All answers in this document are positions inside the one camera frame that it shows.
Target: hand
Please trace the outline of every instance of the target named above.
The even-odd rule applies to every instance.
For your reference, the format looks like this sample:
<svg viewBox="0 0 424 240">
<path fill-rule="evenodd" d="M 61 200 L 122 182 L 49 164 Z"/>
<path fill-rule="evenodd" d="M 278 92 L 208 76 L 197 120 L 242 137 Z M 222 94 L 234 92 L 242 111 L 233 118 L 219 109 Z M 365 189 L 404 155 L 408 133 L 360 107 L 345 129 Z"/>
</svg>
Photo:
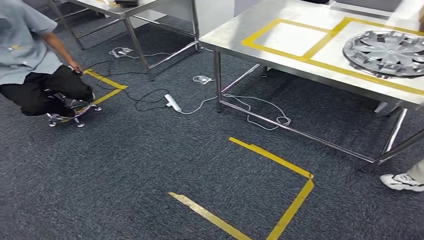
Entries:
<svg viewBox="0 0 424 240">
<path fill-rule="evenodd" d="M 73 70 L 77 73 L 77 74 L 82 74 L 84 72 L 83 68 L 76 63 L 75 61 L 69 61 L 68 62 L 69 66 L 71 66 L 73 68 Z"/>
</svg>

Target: stainless steel table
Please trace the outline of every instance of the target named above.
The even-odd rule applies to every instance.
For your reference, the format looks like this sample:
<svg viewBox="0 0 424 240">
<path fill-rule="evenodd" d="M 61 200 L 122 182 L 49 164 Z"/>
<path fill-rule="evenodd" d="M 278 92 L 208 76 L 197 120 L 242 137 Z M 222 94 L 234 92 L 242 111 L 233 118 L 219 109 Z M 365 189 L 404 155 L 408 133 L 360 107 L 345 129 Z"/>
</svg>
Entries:
<svg viewBox="0 0 424 240">
<path fill-rule="evenodd" d="M 350 66 L 343 56 L 346 41 L 366 31 L 398 31 L 424 36 L 420 24 L 400 19 L 380 19 L 300 0 L 263 0 L 253 8 L 200 38 L 214 51 L 217 110 L 222 105 L 255 116 L 366 162 L 369 171 L 424 138 L 424 129 L 393 147 L 407 109 L 424 112 L 424 76 L 378 78 Z M 221 53 L 257 63 L 230 85 L 221 84 Z M 256 69 L 269 67 L 315 82 L 347 90 L 401 108 L 382 155 L 377 159 L 338 146 L 319 137 L 282 125 L 231 104 L 223 94 Z"/>
<path fill-rule="evenodd" d="M 63 23 L 63 25 L 65 26 L 65 28 L 68 30 L 68 32 L 72 35 L 72 37 L 75 39 L 76 43 L 82 48 L 84 49 L 84 46 L 81 44 L 80 42 L 80 38 L 83 38 L 87 35 L 90 35 L 92 33 L 95 33 L 101 29 L 104 29 L 110 25 L 113 25 L 115 23 L 118 23 L 120 21 L 124 21 L 125 26 L 126 26 L 126 30 L 128 31 L 128 34 L 131 38 L 132 43 L 134 44 L 134 48 L 137 51 L 137 53 L 140 56 L 140 62 L 141 65 L 143 66 L 143 68 L 146 70 L 147 74 L 150 76 L 151 79 L 153 79 L 152 73 L 151 73 L 151 69 L 157 67 L 158 65 L 172 59 L 173 57 L 179 55 L 180 53 L 184 52 L 185 50 L 191 48 L 191 47 L 195 47 L 195 49 L 198 51 L 199 50 L 199 24 L 198 24 L 198 15 L 197 15 L 197 11 L 196 11 L 196 2 L 195 0 L 191 0 L 192 4 L 191 4 L 191 10 L 192 10 L 192 15 L 193 15 L 193 29 L 194 29 L 194 33 L 191 32 L 187 32 L 178 28 L 175 28 L 173 26 L 169 26 L 167 24 L 161 23 L 161 22 L 157 22 L 154 20 L 150 20 L 144 17 L 140 17 L 137 16 L 137 14 L 140 14 L 144 11 L 150 10 L 154 7 L 157 7 L 159 5 L 168 3 L 170 1 L 174 1 L 174 0 L 139 0 L 138 1 L 138 6 L 134 6 L 134 7 L 122 7 L 120 5 L 117 5 L 115 3 L 114 0 L 68 0 L 71 3 L 80 5 L 82 7 L 85 7 L 86 9 L 90 9 L 93 11 L 96 11 L 98 13 L 102 13 L 108 16 L 111 16 L 112 18 L 114 18 L 115 20 L 100 26 L 96 29 L 93 29 L 90 32 L 86 32 L 80 36 L 76 36 L 76 34 L 72 31 L 72 29 L 69 27 L 69 25 L 66 23 L 65 20 L 65 16 L 62 15 L 61 11 L 58 9 L 58 7 L 55 5 L 55 3 L 53 2 L 53 0 L 47 0 L 49 6 L 54 10 L 54 12 L 59 16 L 59 19 L 61 20 L 61 22 Z M 186 34 L 188 36 L 191 36 L 194 38 L 194 41 L 190 44 L 188 44 L 187 46 L 185 46 L 183 49 L 175 52 L 174 54 L 168 56 L 167 58 L 165 58 L 164 60 L 155 63 L 153 65 L 149 65 L 144 54 L 143 54 L 143 50 L 142 47 L 140 46 L 140 43 L 136 37 L 136 34 L 134 33 L 134 29 L 133 26 L 130 22 L 130 17 L 134 17 L 137 19 L 141 19 L 144 20 L 146 22 L 167 28 L 167 29 L 171 29 L 173 31 L 177 31 L 179 33 L 183 33 Z"/>
</svg>

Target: rolling stool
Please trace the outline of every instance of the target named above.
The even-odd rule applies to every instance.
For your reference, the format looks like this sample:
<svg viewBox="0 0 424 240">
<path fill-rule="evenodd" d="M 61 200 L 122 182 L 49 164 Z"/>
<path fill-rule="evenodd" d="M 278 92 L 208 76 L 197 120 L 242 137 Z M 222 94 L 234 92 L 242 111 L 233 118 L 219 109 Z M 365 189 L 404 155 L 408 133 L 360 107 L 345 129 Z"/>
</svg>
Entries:
<svg viewBox="0 0 424 240">
<path fill-rule="evenodd" d="M 96 106 L 95 104 L 92 104 L 91 102 L 84 102 L 84 101 L 81 101 L 81 100 L 78 101 L 78 100 L 75 100 L 75 99 L 68 99 L 65 95 L 63 95 L 63 94 L 61 94 L 60 92 L 57 92 L 57 91 L 45 89 L 44 93 L 49 98 L 55 98 L 57 100 L 60 100 L 68 108 L 76 110 L 76 115 L 74 117 L 71 117 L 71 118 L 61 118 L 58 114 L 47 113 L 47 116 L 50 118 L 49 119 L 49 126 L 50 127 L 55 127 L 58 124 L 58 121 L 74 120 L 74 122 L 77 124 L 78 128 L 82 128 L 82 127 L 85 126 L 85 124 L 80 122 L 80 120 L 78 119 L 79 116 L 85 114 L 91 108 L 94 108 L 94 110 L 96 112 L 102 110 L 101 107 Z"/>
</svg>

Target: gray shirt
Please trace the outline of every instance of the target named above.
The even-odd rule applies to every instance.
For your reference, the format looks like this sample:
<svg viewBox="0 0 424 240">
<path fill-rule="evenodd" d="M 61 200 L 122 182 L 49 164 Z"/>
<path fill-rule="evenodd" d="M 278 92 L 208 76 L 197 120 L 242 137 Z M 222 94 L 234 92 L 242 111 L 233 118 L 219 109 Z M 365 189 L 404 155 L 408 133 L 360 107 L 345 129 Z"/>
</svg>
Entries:
<svg viewBox="0 0 424 240">
<path fill-rule="evenodd" d="M 62 63 L 40 36 L 57 23 L 20 0 L 0 2 L 0 85 L 23 84 L 29 73 L 54 73 Z"/>
</svg>

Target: person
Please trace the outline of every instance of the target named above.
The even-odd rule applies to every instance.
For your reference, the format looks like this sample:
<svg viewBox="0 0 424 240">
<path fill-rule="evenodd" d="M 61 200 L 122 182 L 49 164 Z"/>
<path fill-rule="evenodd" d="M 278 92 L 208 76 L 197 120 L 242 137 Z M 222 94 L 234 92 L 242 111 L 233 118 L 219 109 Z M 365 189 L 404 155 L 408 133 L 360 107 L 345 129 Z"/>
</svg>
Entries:
<svg viewBox="0 0 424 240">
<path fill-rule="evenodd" d="M 1 0 L 0 93 L 20 106 L 27 116 L 76 115 L 62 101 L 48 97 L 46 89 L 70 99 L 94 100 L 92 88 L 80 78 L 83 69 L 53 33 L 56 26 L 55 21 L 20 0 Z M 48 45 L 69 67 L 61 63 Z"/>
<path fill-rule="evenodd" d="M 395 190 L 424 191 L 424 159 L 415 164 L 407 173 L 387 174 L 380 177 L 389 188 Z"/>
</svg>

